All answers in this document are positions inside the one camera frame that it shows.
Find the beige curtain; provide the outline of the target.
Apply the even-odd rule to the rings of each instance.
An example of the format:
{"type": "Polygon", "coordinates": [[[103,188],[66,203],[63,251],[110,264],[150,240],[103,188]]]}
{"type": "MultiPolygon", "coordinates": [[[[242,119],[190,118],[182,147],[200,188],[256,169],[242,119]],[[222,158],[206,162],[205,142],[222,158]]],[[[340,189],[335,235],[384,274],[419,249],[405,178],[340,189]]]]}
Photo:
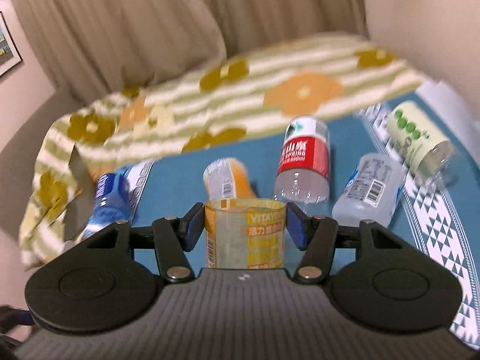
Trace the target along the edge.
{"type": "Polygon", "coordinates": [[[49,81],[90,103],[320,32],[366,35],[365,0],[11,0],[49,81]]]}

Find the floral striped duvet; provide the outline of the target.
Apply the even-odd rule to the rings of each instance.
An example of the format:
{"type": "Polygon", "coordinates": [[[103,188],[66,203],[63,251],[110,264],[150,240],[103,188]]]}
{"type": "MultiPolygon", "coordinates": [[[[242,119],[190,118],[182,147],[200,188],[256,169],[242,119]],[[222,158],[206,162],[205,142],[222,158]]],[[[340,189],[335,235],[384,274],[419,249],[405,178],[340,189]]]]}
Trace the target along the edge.
{"type": "Polygon", "coordinates": [[[272,136],[296,116],[337,119],[412,92],[425,78],[365,37],[320,33],[109,94],[49,127],[19,227],[22,265],[40,267],[64,250],[66,208],[77,186],[68,167],[74,146],[97,179],[131,160],[272,136]]]}

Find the grey laptop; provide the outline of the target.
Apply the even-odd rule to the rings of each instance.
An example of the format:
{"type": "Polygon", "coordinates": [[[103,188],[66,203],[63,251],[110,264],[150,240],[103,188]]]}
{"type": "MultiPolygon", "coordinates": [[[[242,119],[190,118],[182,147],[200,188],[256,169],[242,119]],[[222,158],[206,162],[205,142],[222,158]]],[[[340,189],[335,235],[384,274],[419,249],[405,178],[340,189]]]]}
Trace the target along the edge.
{"type": "Polygon", "coordinates": [[[75,179],[76,187],[74,198],[66,208],[64,238],[66,242],[74,242],[85,229],[93,212],[96,184],[89,174],[89,169],[84,159],[81,158],[75,146],[73,147],[68,167],[75,179]]]}

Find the green label bottle cup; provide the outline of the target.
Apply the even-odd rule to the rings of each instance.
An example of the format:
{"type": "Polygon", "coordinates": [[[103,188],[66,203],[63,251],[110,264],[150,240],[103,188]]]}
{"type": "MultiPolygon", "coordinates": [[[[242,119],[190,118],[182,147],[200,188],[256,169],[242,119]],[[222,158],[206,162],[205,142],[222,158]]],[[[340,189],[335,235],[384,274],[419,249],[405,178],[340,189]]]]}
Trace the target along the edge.
{"type": "Polygon", "coordinates": [[[392,145],[423,185],[434,183],[454,153],[454,145],[414,101],[401,102],[386,125],[392,145]]]}

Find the blue label bottle cup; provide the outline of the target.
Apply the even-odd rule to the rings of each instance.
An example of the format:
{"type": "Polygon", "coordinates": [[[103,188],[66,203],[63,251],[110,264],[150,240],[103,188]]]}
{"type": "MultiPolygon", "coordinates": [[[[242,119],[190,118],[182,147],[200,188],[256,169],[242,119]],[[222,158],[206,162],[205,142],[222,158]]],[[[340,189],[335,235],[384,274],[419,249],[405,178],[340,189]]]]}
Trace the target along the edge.
{"type": "Polygon", "coordinates": [[[80,239],[101,231],[116,221],[129,221],[129,184],[120,173],[108,172],[100,176],[94,196],[94,208],[80,239]]]}

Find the orange label bottle cup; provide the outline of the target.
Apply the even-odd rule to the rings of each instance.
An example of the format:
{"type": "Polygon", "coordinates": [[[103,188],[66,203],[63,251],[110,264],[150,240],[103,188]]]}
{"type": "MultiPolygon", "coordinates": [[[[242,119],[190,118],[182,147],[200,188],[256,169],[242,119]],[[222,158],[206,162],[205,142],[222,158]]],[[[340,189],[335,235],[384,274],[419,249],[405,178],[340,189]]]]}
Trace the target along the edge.
{"type": "Polygon", "coordinates": [[[209,200],[256,197],[245,165],[236,158],[219,158],[210,163],[202,179],[209,200]]]}

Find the framed picture on wall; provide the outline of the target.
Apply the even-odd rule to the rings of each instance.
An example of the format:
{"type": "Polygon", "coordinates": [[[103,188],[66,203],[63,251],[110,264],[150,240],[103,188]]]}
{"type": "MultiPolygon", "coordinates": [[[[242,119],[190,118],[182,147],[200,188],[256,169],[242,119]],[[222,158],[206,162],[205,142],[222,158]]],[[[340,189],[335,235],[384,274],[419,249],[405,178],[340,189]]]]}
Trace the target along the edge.
{"type": "Polygon", "coordinates": [[[0,12],[0,77],[23,63],[21,54],[9,31],[3,12],[0,12]]]}

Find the teal patterned table cloth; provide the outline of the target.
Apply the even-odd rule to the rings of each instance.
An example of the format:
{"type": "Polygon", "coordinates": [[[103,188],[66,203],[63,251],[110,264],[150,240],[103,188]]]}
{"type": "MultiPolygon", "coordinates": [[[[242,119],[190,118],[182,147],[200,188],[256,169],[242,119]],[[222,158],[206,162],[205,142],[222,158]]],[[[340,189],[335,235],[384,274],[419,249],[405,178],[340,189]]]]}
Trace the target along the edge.
{"type": "MultiPolygon", "coordinates": [[[[429,81],[383,104],[330,121],[330,197],[336,200],[360,158],[371,152],[394,155],[386,130],[400,103],[415,102],[455,145],[450,185],[434,193],[406,180],[391,230],[447,268],[463,289],[451,330],[479,346],[479,124],[462,97],[444,82],[429,81]]],[[[275,134],[221,145],[154,162],[131,160],[120,167],[130,185],[133,224],[149,225],[164,215],[184,214],[206,199],[202,174],[219,158],[236,158],[247,168],[256,194],[271,197],[283,136],[275,134]]]]}

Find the grey headboard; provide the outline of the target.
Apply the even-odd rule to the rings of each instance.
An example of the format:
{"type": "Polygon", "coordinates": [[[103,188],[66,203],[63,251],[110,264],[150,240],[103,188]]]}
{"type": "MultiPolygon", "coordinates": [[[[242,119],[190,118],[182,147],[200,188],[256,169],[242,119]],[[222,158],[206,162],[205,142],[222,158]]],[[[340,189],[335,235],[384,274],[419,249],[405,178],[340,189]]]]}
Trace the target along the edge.
{"type": "Polygon", "coordinates": [[[83,107],[67,88],[59,88],[13,135],[1,151],[1,230],[16,240],[32,193],[34,164],[44,137],[58,118],[83,107]]]}

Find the red label bottle cup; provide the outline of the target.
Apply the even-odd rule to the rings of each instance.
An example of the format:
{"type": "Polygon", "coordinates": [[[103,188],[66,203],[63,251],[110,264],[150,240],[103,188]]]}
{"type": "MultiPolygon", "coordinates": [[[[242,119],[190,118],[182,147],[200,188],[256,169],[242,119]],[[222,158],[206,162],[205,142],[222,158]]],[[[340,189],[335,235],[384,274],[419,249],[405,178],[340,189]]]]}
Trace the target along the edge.
{"type": "Polygon", "coordinates": [[[273,198],[295,203],[303,211],[329,200],[330,142],[327,124],[312,115],[298,116],[287,126],[273,198]]]}

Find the yellow label clear cup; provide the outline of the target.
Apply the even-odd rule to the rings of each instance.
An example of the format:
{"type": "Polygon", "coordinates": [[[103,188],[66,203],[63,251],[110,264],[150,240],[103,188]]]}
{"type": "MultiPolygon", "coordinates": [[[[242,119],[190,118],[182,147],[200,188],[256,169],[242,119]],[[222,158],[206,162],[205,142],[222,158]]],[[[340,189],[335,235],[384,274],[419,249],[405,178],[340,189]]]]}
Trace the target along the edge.
{"type": "Polygon", "coordinates": [[[266,198],[224,198],[206,202],[208,267],[282,267],[286,216],[285,203],[266,198]]]}

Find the white translucent bottle cup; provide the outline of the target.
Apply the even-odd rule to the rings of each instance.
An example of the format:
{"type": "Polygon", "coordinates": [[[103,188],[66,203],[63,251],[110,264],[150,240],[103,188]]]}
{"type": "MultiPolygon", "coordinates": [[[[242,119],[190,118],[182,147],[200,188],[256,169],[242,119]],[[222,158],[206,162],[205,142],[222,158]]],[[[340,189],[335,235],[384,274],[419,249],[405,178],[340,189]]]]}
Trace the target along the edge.
{"type": "Polygon", "coordinates": [[[406,170],[394,158],[379,153],[364,155],[334,204],[333,219],[349,227],[367,219],[388,227],[405,179],[406,170]]]}

